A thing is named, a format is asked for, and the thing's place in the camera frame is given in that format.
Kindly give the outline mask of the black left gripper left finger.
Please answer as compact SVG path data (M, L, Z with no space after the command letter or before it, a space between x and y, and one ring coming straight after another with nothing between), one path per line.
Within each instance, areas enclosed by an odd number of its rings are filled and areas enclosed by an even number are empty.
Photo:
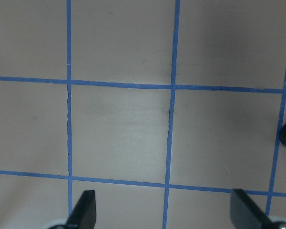
M96 225L96 195L94 190L85 190L68 217L66 229L93 229Z

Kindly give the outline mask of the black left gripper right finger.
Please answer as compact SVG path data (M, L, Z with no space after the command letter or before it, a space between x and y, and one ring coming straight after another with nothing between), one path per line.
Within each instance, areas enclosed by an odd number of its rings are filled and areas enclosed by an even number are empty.
M273 222L242 189L232 189L230 220L236 229L267 229Z

